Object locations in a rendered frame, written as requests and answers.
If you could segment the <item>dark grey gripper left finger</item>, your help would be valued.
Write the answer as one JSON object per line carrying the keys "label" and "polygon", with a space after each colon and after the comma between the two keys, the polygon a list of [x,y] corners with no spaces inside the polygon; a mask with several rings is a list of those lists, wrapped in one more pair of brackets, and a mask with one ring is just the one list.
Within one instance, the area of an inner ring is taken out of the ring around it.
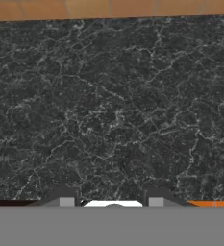
{"label": "dark grey gripper left finger", "polygon": [[79,207],[80,188],[79,187],[56,187],[41,200],[33,202],[30,207],[53,206],[53,207]]}

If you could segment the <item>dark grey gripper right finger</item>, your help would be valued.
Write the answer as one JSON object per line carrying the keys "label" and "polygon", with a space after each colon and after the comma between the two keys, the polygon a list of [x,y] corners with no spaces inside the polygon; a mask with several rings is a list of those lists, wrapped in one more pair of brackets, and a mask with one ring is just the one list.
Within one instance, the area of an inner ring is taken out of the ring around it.
{"label": "dark grey gripper right finger", "polygon": [[146,187],[143,189],[145,207],[192,207],[192,204],[175,197],[166,188]]}

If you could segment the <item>white round object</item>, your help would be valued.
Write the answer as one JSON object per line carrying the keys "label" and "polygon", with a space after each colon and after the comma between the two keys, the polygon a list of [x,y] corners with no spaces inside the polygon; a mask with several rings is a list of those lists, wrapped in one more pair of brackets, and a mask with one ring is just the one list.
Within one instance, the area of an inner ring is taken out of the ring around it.
{"label": "white round object", "polygon": [[143,207],[143,204],[136,200],[90,200],[83,201],[81,203],[82,207]]}

